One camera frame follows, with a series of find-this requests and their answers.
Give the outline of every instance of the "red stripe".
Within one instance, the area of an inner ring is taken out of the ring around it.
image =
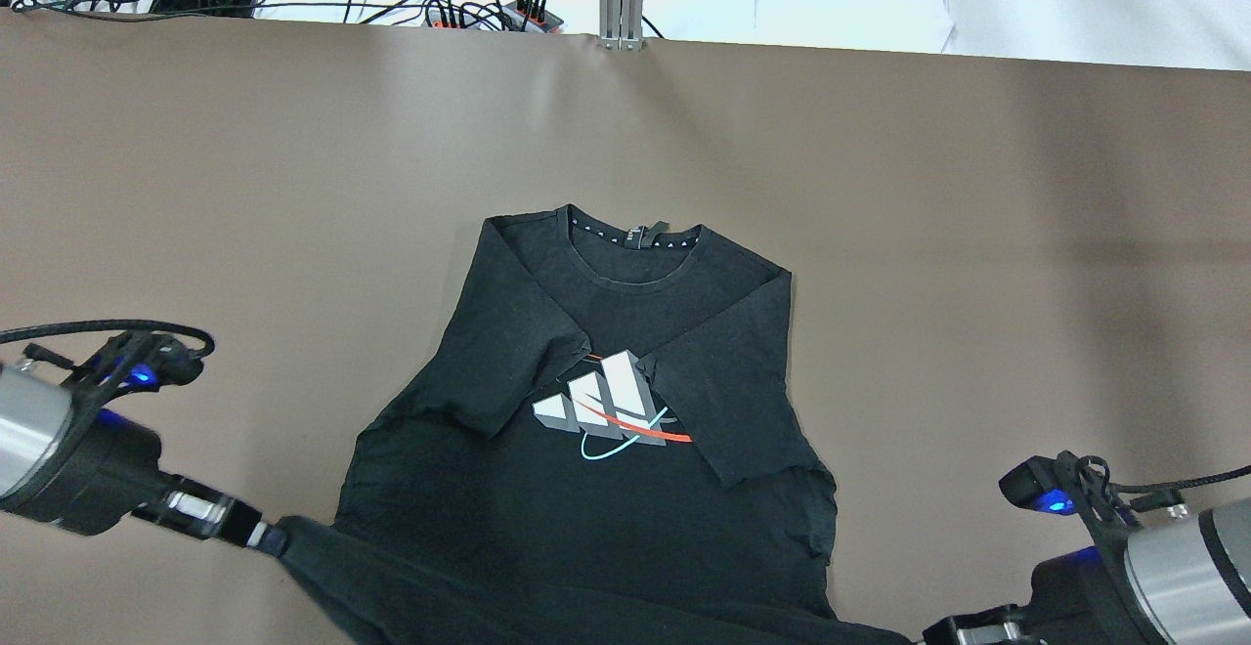
[[[652,430],[652,428],[639,428],[637,425],[631,425],[629,422],[620,421],[620,419],[614,419],[608,414],[602,414],[599,412],[599,410],[594,410],[589,405],[583,404],[582,401],[575,401],[575,404],[580,405],[583,409],[590,410],[590,412],[597,414],[597,416],[605,419],[605,421],[612,422],[613,425],[619,425],[622,428],[626,428],[626,430],[629,430],[631,432],[639,432],[639,435],[647,435],[647,436],[662,436],[664,440],[672,440],[672,441],[691,441],[689,435],[677,435],[676,432],[662,432],[659,430]]]

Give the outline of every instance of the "clothing label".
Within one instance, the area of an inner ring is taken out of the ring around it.
[[[647,226],[632,226],[626,234],[627,248],[643,249],[643,236],[647,235]]]
[[[639,244],[642,244],[643,248],[651,248],[651,245],[656,244],[657,235],[662,235],[664,234],[664,231],[669,231],[669,222],[666,222],[662,219],[662,221],[657,221],[656,225],[653,226],[646,226],[643,228],[643,230],[644,230],[643,241],[641,241]]]

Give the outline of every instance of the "blue led light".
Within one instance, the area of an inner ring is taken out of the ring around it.
[[[1077,508],[1073,506],[1073,500],[1060,489],[1047,490],[1046,494],[1038,496],[1033,502],[1033,510],[1055,512],[1061,516],[1071,516],[1073,512],[1077,512]]]
[[[156,384],[156,372],[150,365],[135,365],[135,369],[130,370],[126,382],[133,382],[135,386],[153,386]]]

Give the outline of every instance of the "graphic logo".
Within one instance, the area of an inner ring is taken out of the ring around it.
[[[582,432],[582,456],[589,461],[608,459],[626,448],[666,445],[667,441],[691,441],[689,435],[666,432],[657,425],[669,421],[669,409],[656,409],[652,386],[639,372],[638,359],[629,350],[603,356],[603,374],[590,372],[573,379],[568,392],[558,392],[534,402],[534,418],[544,428]],[[622,444],[602,455],[587,454],[587,436],[620,440]]]

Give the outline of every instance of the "t-shirt sleeve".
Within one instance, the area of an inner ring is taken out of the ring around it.
[[[397,416],[445,414],[493,436],[529,392],[587,351],[585,332],[539,288],[488,219],[439,350],[370,428]]]
[[[682,419],[724,486],[808,468],[829,476],[786,392],[791,274],[643,356],[652,388]]]

